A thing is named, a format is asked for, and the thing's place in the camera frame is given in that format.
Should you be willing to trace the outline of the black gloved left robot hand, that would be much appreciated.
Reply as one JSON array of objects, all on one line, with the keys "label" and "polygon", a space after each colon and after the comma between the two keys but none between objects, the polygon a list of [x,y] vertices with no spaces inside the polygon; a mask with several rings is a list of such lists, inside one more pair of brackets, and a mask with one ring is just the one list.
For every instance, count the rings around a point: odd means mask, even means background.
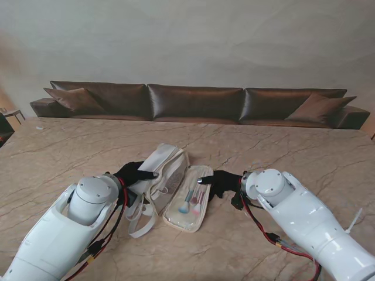
[{"label": "black gloved left robot hand", "polygon": [[120,181],[122,186],[129,187],[138,181],[153,180],[159,176],[157,172],[140,170],[141,162],[129,162],[125,164],[114,176]]}]

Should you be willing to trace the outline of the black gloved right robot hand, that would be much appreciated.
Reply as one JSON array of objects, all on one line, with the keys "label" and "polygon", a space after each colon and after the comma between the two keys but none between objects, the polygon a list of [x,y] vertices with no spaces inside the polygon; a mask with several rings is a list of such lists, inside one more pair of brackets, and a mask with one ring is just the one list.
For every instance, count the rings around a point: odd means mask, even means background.
[{"label": "black gloved right robot hand", "polygon": [[201,185],[210,185],[208,201],[211,201],[214,196],[223,198],[223,194],[226,191],[237,192],[241,178],[241,175],[232,174],[224,170],[215,170],[212,176],[197,179],[197,183]]}]

